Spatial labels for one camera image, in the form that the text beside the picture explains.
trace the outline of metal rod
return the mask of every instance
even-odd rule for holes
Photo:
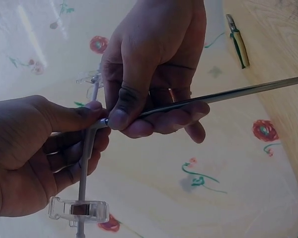
[[[283,79],[283,80],[269,82],[269,83],[257,84],[253,86],[238,88],[238,89],[220,92],[220,93],[214,93],[207,96],[202,96],[202,97],[192,98],[192,99],[188,99],[177,103],[172,103],[164,107],[154,108],[152,110],[141,113],[138,118],[141,119],[153,113],[165,113],[173,109],[181,108],[195,101],[203,101],[208,104],[215,103],[215,102],[224,101],[227,99],[238,98],[238,97],[247,96],[254,93],[261,93],[261,92],[265,92],[265,91],[269,91],[277,88],[288,87],[296,84],[298,84],[298,77]],[[108,124],[108,119],[102,119],[101,121],[103,121],[105,124]],[[98,121],[96,124],[92,125],[91,127],[93,128],[93,127],[99,126],[99,122],[100,121]]]
[[[97,80],[94,83],[92,101],[95,101],[97,99],[98,88],[99,88],[99,80]],[[86,130],[83,154],[80,160],[81,173],[80,173],[79,189],[78,189],[79,201],[85,201],[88,160],[91,158],[91,153],[93,151],[94,140],[95,140],[95,135],[97,130],[98,128],[89,128]],[[76,238],[85,238],[83,219],[79,219],[78,221]]]

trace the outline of clear plastic clip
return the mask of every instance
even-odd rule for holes
[[[77,227],[78,221],[106,223],[109,221],[109,206],[103,201],[62,200],[51,197],[49,217],[53,220],[68,220],[70,227]]]

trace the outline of wooden surface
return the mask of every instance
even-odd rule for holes
[[[258,84],[298,76],[298,0],[223,0],[241,31],[250,67],[243,70]],[[226,27],[230,52],[235,51]],[[298,181],[298,86],[259,94],[288,154]]]

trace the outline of fingernail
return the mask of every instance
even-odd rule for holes
[[[123,130],[128,123],[128,115],[123,110],[117,109],[110,116],[108,126],[113,130]]]
[[[205,117],[206,115],[204,113],[195,113],[193,115],[193,120],[200,120],[201,118]]]

